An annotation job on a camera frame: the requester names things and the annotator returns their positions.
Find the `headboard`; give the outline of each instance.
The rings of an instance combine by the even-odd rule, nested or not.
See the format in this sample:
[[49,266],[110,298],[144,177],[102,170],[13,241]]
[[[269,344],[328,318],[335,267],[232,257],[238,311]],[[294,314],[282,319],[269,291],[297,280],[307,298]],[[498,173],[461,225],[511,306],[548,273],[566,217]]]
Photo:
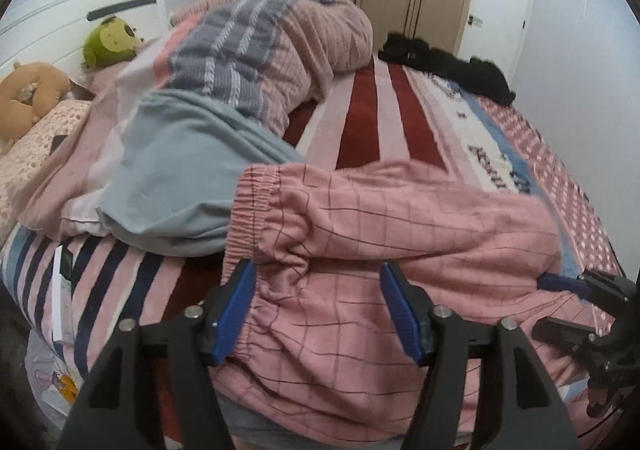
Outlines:
[[114,14],[146,42],[169,29],[164,0],[30,0],[0,20],[0,78],[16,61],[41,61],[78,81],[84,40]]

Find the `bolt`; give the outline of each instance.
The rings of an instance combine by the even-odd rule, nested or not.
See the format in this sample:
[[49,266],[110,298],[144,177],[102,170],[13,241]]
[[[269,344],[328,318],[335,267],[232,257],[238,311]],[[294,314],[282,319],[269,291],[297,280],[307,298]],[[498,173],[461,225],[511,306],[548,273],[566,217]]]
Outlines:
[[445,305],[437,305],[433,308],[433,314],[438,318],[449,318],[452,315],[452,311]]
[[203,313],[202,306],[199,305],[190,305],[187,309],[184,310],[184,315],[187,318],[196,319],[200,318]]
[[133,329],[136,328],[136,325],[136,321],[133,318],[125,318],[124,320],[120,321],[118,327],[124,333],[130,333],[133,331]]
[[507,318],[503,318],[502,320],[500,320],[500,324],[502,325],[502,327],[507,329],[507,331],[515,331],[518,328],[518,323],[513,318],[509,318],[508,316]]

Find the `stuffed animal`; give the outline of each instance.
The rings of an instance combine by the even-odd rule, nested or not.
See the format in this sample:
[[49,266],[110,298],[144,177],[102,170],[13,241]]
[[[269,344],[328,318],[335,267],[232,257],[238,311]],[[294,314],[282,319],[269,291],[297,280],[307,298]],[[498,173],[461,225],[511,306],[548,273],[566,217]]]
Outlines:
[[15,71],[0,82],[0,137],[19,140],[69,89],[69,78],[53,65],[16,64]]
[[87,67],[103,68],[133,59],[136,48],[144,42],[136,36],[135,31],[117,16],[103,21],[84,42],[82,55]]

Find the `green plush toy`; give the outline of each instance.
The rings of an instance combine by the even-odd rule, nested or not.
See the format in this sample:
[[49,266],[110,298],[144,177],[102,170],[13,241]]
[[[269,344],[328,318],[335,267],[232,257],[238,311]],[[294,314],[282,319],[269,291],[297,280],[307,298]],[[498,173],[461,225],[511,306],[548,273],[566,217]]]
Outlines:
[[136,48],[144,41],[136,36],[135,31],[117,16],[103,21],[84,42],[82,55],[87,67],[103,68],[133,59]]

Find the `floral pillow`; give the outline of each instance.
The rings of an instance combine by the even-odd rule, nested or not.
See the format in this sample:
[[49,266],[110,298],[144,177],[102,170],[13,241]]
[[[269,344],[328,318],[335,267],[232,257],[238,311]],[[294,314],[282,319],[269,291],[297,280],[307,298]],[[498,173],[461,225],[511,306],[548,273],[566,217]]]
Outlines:
[[0,247],[15,221],[11,218],[9,187],[24,184],[36,174],[51,151],[55,136],[68,136],[84,120],[91,102],[65,100],[42,118],[0,158]]

